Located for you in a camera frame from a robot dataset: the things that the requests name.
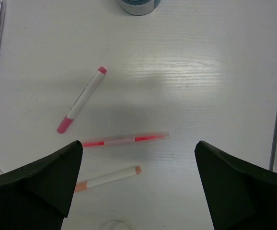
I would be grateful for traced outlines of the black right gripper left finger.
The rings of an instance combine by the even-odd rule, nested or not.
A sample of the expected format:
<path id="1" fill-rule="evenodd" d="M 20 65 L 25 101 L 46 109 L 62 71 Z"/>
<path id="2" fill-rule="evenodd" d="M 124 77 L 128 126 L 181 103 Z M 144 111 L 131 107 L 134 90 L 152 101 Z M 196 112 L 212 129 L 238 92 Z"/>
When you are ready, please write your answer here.
<path id="1" fill-rule="evenodd" d="M 68 217 L 83 155 L 76 140 L 0 175 L 0 230 L 59 230 Z"/>

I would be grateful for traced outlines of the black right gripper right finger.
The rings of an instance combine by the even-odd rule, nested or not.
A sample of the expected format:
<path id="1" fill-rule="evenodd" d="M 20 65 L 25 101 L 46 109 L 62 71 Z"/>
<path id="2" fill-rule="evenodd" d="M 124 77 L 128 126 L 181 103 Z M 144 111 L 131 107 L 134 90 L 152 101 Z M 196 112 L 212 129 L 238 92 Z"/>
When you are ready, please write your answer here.
<path id="1" fill-rule="evenodd" d="M 277 230 L 277 173 L 200 141 L 195 158 L 216 230 Z"/>

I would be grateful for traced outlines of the red pen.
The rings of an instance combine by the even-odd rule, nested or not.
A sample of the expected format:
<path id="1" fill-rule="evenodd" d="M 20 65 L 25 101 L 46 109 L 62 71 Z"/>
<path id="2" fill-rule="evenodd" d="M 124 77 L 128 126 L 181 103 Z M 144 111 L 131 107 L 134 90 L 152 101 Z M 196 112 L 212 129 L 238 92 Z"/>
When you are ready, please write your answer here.
<path id="1" fill-rule="evenodd" d="M 150 141 L 158 139 L 170 138 L 169 132 L 150 132 L 150 133 L 136 133 L 127 135 L 117 135 L 110 137 L 94 138 L 82 142 L 84 148 L 99 147 L 99 146 L 113 146 L 123 145 L 141 141 Z"/>

